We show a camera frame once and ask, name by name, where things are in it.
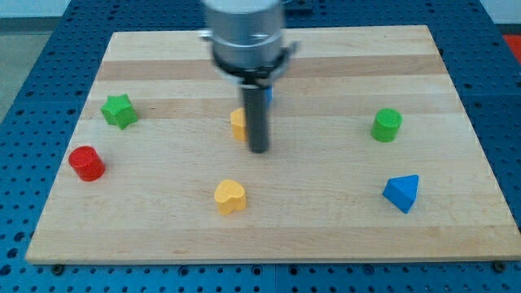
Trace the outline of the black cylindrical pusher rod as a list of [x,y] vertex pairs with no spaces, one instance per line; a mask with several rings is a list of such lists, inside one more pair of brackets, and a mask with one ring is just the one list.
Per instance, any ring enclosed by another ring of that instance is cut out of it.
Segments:
[[268,92],[266,89],[242,88],[241,95],[249,150],[254,153],[266,152],[269,148]]

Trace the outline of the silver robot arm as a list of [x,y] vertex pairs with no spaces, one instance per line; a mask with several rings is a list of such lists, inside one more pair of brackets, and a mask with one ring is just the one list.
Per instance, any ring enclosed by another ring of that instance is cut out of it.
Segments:
[[218,72],[241,91],[249,150],[269,149],[268,109],[274,83],[289,68],[299,43],[284,43],[285,14],[280,0],[203,0]]

